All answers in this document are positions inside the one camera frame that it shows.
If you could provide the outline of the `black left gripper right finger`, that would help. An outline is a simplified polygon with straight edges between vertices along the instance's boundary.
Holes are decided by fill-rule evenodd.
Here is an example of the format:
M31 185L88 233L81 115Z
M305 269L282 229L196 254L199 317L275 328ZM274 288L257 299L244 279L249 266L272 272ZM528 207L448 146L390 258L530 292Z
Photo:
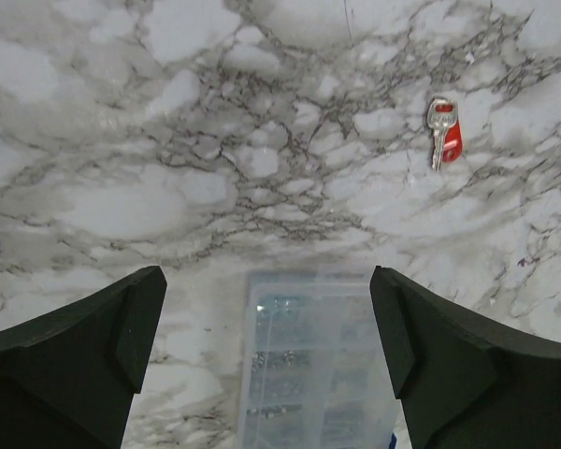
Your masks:
M392 268L371 301L415 448L561 448L561 343L504 326Z

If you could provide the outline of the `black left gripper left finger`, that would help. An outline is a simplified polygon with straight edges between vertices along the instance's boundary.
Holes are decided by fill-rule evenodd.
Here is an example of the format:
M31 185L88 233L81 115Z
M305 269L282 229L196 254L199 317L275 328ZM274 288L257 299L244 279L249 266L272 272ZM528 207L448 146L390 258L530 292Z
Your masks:
M166 291L142 268L0 331L0 448L119 448Z

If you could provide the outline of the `red key tag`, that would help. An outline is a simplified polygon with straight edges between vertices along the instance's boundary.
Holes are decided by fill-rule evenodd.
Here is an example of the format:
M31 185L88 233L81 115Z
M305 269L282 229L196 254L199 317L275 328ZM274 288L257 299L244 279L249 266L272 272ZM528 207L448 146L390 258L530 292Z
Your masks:
M443 163L451 163L456 160L463 150L463 139L461 135L459 113L455 126L448 132L443 154Z

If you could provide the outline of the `silver key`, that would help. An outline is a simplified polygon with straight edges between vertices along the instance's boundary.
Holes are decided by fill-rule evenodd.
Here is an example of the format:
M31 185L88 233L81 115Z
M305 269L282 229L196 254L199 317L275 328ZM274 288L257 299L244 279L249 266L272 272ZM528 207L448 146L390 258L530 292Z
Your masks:
M458 119L457 105L443 97L435 97L426 113L426 124L433 131L434 149L432 151L431 167L440 171L445 141L448 132L455 126Z

